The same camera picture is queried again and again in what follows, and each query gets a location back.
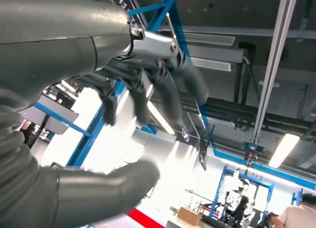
cardboard box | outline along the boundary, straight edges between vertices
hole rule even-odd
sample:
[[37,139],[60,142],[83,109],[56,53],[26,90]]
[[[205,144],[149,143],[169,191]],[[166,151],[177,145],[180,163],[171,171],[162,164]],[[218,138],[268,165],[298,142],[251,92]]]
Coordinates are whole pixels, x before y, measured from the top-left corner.
[[198,226],[201,220],[201,215],[186,207],[181,207],[178,217],[193,226]]

metal rail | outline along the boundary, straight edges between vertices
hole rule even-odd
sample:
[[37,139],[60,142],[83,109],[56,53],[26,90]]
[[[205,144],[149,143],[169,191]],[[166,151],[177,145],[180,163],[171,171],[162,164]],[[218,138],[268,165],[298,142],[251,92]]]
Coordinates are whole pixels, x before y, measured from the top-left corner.
[[280,0],[272,44],[265,72],[257,119],[253,131],[253,142],[258,143],[273,84],[296,0]]

black sign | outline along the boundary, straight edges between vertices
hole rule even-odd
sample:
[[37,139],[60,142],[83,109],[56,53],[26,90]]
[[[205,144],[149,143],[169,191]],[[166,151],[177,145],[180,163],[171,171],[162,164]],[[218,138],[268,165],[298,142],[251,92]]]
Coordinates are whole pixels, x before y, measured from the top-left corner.
[[[119,5],[126,11],[134,10],[137,8],[134,0],[112,0],[112,2],[116,5]],[[145,29],[146,27],[145,20],[141,14],[131,16],[131,20],[132,27],[142,29]]]

red floor stripe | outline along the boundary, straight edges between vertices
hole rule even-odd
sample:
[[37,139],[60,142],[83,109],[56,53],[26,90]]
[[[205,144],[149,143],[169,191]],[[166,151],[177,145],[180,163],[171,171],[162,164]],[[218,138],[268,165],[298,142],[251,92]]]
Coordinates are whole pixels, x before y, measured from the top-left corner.
[[146,216],[145,214],[140,212],[135,208],[128,213],[127,215],[145,228],[165,228],[160,225],[160,223],[156,222],[148,216]]

humanoid robot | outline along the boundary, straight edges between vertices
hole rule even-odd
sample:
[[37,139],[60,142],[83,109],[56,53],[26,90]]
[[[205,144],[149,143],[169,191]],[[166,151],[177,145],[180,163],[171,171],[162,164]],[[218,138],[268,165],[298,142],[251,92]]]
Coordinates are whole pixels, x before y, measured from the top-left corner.
[[132,29],[121,7],[91,0],[0,0],[0,227],[81,227],[132,210],[159,179],[148,161],[108,175],[40,167],[23,144],[18,111],[45,87],[69,79],[98,90],[115,123],[113,80],[124,81],[138,121],[148,120],[147,74],[172,120],[181,115],[177,82],[197,103],[208,88],[172,38]]
[[233,228],[240,228],[240,223],[252,213],[254,205],[254,199],[247,193],[249,187],[249,180],[242,178],[239,180],[238,190],[226,192],[220,221]]

